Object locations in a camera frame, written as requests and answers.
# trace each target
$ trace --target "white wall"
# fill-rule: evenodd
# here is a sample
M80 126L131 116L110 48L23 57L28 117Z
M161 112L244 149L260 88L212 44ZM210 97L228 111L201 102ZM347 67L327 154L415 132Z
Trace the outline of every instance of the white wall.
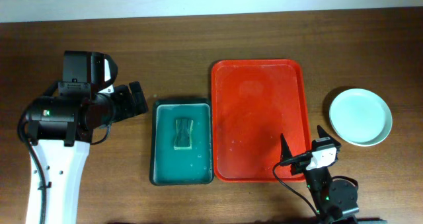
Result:
M423 0L0 0L0 22L423 6Z

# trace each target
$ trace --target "table surface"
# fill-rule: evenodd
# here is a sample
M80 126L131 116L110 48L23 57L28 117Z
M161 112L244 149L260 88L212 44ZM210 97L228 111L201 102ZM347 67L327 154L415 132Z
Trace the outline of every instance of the table surface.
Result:
M210 95L221 59L289 58L303 70L312 138L329 128L328 106L346 87L380 95L393 113L390 136L374 147L343 143L332 175L360 183L358 217L423 219L423 8L311 11L0 24L0 222L24 223L30 159L16 135L20 113L61 78L64 50L110 54L115 85L140 81L148 104ZM78 223L252 223L310 217L278 183L153 186L151 113L115 124L91 147ZM100 137L103 131L96 132ZM293 188L309 199L304 183Z

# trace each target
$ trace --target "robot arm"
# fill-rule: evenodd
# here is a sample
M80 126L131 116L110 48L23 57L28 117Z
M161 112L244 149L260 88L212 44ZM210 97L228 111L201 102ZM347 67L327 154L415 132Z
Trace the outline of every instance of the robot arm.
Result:
M65 52L63 81L24 112L19 136L31 154L26 223L75 223L90 145L114 122L148 111L138 82L113 87L118 68L96 52ZM59 96L52 96L59 89ZM108 128L93 143L93 130Z
M317 131L320 139L312 142L312 150L295 157L292 156L282 134L279 165L291 165L292 174L304 174L316 210L311 207L317 214L319 223L357 224L354 214L359 211L358 183L352 178L330 175L328 167L338 160L337 154L341 144L322 127L318 126Z

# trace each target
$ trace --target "water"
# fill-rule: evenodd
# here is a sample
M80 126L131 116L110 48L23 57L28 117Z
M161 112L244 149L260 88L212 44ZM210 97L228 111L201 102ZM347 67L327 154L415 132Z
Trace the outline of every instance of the water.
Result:
M175 120L194 121L192 148L174 150ZM163 104L157 107L153 181L157 184L204 184L212 181L210 107Z

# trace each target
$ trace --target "teal tray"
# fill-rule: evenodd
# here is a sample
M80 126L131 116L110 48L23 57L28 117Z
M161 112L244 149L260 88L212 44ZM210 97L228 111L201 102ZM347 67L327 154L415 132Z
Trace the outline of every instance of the teal tray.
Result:
M174 149L176 119L192 120L191 149ZM208 184L214 178L212 107L205 98L158 100L153 107L150 182Z

